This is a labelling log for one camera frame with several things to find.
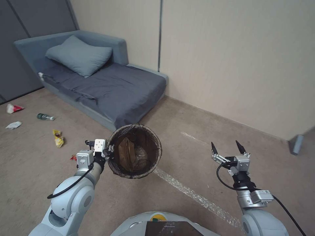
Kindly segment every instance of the dark gray bed sheet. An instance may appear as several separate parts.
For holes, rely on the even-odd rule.
[[[42,71],[45,82],[110,119],[116,128],[137,123],[161,98],[165,78],[112,63],[88,78],[56,63]]]

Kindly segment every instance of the trash can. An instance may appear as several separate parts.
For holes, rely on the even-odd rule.
[[[161,142],[156,134],[141,124],[117,129],[107,147],[114,145],[113,159],[108,165],[114,174],[128,179],[139,179],[157,167],[162,156]]]

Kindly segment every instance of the beige carpet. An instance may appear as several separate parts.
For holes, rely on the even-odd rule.
[[[72,154],[85,149],[86,139],[108,138],[112,132],[87,115],[41,89],[12,104],[25,110],[6,113],[0,106],[0,235],[27,235],[43,218],[54,188],[76,171]],[[42,121],[37,113],[56,117]],[[23,124],[15,130],[5,127],[14,121]],[[160,138],[163,148],[159,168],[196,194],[241,218],[236,193],[216,178],[217,164],[211,159],[213,141],[220,154],[233,155],[237,139],[252,153],[252,181],[269,189],[291,211],[307,235],[315,234],[314,152],[315,132],[305,137],[301,155],[292,156],[284,140],[171,98],[162,99],[141,121]],[[59,129],[66,144],[55,146],[52,130]],[[222,171],[222,179],[232,179]],[[152,210],[176,213],[198,222],[221,235],[242,235],[217,214],[209,211],[156,174],[139,180],[113,175],[106,165],[95,189],[95,200],[86,213],[80,235],[109,235],[126,218]],[[299,235],[278,203],[267,208],[287,227],[290,235]]]

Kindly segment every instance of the blue sofa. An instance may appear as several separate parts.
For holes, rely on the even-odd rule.
[[[113,49],[110,60],[89,78],[45,57],[47,49],[62,44],[71,35],[89,45]],[[164,96],[168,77],[129,64],[123,39],[77,30],[14,44],[44,87],[109,130],[139,122]]]

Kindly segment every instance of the gray wall panel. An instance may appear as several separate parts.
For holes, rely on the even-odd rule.
[[[2,97],[0,96],[0,104],[4,103],[4,102],[5,102],[5,100],[3,100]]]
[[[27,34],[6,0],[0,0],[0,94],[10,100],[42,87],[13,42]]]
[[[10,0],[31,37],[76,30],[66,0]]]

